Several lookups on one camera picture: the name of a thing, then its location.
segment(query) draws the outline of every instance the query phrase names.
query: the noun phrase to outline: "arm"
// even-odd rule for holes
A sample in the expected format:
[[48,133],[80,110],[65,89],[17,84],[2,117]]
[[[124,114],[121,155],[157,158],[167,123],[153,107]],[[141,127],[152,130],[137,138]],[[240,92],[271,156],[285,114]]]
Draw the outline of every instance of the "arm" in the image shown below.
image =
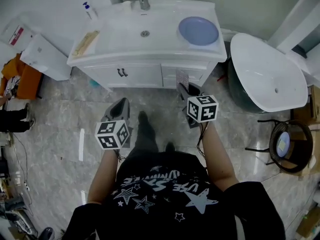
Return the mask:
[[0,98],[0,107],[3,106],[10,98],[11,94],[7,94],[6,96]]
[[202,144],[206,168],[212,183],[222,191],[237,184],[234,168],[213,123],[208,124]]
[[113,150],[106,150],[91,183],[88,203],[101,204],[112,191],[116,182],[117,167],[118,157],[116,153]]

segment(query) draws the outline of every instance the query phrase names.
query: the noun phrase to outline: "hand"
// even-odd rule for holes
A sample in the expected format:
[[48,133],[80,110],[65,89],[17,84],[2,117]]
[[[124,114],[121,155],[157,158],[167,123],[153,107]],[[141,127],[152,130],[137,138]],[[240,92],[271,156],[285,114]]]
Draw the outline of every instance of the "hand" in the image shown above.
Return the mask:
[[6,96],[4,96],[5,98],[7,98],[7,99],[11,99],[11,97],[12,97],[12,94],[11,94],[11,92],[9,92]]

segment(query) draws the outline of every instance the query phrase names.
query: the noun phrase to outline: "black chair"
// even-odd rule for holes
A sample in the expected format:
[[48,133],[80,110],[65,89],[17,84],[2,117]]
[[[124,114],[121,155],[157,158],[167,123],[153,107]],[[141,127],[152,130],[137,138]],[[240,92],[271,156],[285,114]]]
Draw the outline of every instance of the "black chair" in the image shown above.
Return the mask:
[[[309,163],[313,151],[313,137],[311,131],[307,125],[305,125],[300,120],[288,120],[288,121],[278,121],[274,119],[270,120],[258,120],[258,123],[274,122],[275,126],[272,130],[269,148],[267,149],[254,149],[245,148],[248,151],[269,153],[272,162],[266,163],[266,165],[276,164],[281,170],[294,174],[302,171]],[[297,130],[304,134],[304,139],[295,139],[294,134],[291,132],[297,132]],[[290,135],[290,147],[287,154],[284,157],[280,157],[277,154],[277,142],[279,136],[283,132],[288,132]],[[288,161],[291,164],[296,165],[295,167],[285,167],[281,165],[282,161]]]

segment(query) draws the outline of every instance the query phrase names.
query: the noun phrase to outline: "person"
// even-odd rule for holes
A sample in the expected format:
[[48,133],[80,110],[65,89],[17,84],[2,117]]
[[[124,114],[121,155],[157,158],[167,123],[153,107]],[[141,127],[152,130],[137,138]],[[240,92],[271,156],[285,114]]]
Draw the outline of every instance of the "person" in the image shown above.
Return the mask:
[[213,123],[202,143],[206,169],[195,155],[159,152],[146,113],[138,116],[134,149],[121,164],[106,150],[87,204],[76,208],[62,237],[286,239],[284,224],[260,182],[237,180]]
[[[12,93],[0,98],[0,107],[3,106],[13,96]],[[0,109],[0,132],[23,133],[30,130],[35,124],[35,119],[22,121],[29,116],[29,103],[24,109],[6,111]]]

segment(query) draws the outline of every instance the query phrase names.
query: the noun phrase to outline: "soap bottle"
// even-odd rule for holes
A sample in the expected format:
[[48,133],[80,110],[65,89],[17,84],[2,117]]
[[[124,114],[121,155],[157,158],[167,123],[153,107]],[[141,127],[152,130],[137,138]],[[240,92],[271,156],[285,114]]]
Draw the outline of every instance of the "soap bottle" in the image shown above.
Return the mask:
[[95,9],[93,9],[88,2],[83,3],[85,12],[89,16],[92,21],[96,21],[98,19],[98,14]]

